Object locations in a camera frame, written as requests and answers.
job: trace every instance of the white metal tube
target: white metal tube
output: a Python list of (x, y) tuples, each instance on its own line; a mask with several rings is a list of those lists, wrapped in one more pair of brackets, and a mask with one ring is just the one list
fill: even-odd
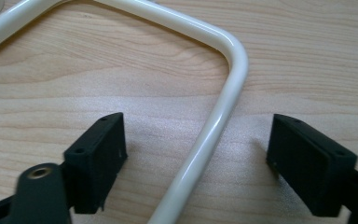
[[(210, 116), (189, 156), (171, 183), (149, 223), (174, 223), (192, 190), (205, 171), (229, 116), (234, 109), (248, 72), (248, 58), (241, 42), (230, 33), (146, 0), (95, 0), (188, 35), (221, 51), (230, 64), (230, 73)], [(0, 42), (22, 26), (59, 4), (60, 0), (24, 0), (0, 16)]]

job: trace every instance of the light wood surface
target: light wood surface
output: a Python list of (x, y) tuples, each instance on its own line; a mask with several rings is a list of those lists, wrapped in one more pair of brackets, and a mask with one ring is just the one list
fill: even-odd
[[(346, 209), (313, 217), (265, 157), (274, 113), (358, 154), (358, 0), (158, 2), (228, 30), (250, 58), (239, 104), (178, 223), (346, 223)], [(227, 71), (216, 50), (114, 8), (51, 10), (0, 46), (0, 200), (22, 171), (62, 162), (97, 118), (121, 111), (130, 157), (105, 211), (73, 220), (146, 223)]]

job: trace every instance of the metal screw hole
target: metal screw hole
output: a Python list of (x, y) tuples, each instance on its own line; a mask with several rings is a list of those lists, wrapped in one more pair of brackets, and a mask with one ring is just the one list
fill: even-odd
[(30, 179), (39, 179), (45, 177), (51, 173), (51, 169), (48, 167), (42, 167), (36, 170), (33, 170), (31, 173), (28, 174), (28, 178)]

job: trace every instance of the wooden table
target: wooden table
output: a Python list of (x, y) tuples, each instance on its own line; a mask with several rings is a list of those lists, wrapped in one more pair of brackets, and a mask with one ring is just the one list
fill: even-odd
[[(313, 217), (265, 158), (274, 113), (358, 154), (358, 0), (158, 2), (228, 30), (250, 58), (240, 101), (178, 223), (346, 223), (346, 209)], [(73, 220), (146, 223), (227, 71), (216, 50), (114, 8), (75, 1), (51, 10), (0, 46), (0, 200), (22, 171), (62, 162), (97, 118), (121, 111), (130, 157), (105, 211)]]

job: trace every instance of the bent tube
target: bent tube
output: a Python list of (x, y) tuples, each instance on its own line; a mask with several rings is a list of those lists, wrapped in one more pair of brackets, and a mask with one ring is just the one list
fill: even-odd
[[(230, 65), (227, 81), (187, 159), (174, 178), (148, 223), (174, 223), (192, 190), (203, 175), (241, 95), (248, 73), (248, 58), (241, 42), (232, 34), (167, 7), (146, 0), (95, 0), (116, 7), (176, 32), (199, 40), (222, 52)], [(62, 0), (23, 0), (0, 15), (0, 43), (21, 27)]]

